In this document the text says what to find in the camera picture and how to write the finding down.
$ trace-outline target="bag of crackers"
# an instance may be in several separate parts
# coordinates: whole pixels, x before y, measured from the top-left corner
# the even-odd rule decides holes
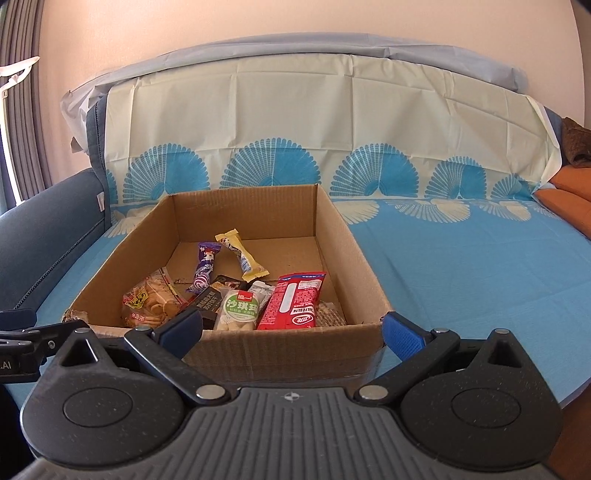
[[[159,268],[123,296],[121,318],[128,328],[157,328],[176,316],[185,303],[166,268]]]

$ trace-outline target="white tag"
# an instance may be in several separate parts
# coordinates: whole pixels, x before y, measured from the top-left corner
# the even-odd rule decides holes
[[[96,199],[99,201],[99,208],[101,212],[105,211],[105,192],[100,192]]]

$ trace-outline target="white oval logo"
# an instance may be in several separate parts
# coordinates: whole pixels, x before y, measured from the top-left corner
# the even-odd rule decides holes
[[[293,317],[291,319],[295,325],[303,325],[305,323],[311,322],[312,320],[314,320],[314,317],[308,313],[298,315],[297,317]]]

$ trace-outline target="red logo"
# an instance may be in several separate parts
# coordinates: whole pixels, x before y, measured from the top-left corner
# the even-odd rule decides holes
[[[297,317],[293,317],[291,319],[291,321],[295,325],[303,325],[305,323],[311,322],[312,320],[314,320],[314,317],[312,315],[310,315],[309,313],[305,313],[303,315],[298,315]]]
[[[252,292],[238,290],[238,301],[252,301]]]

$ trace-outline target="brown wooden surface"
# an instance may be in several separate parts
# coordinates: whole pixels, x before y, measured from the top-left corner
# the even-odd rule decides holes
[[[563,410],[563,429],[548,464],[564,480],[591,479],[591,387]]]

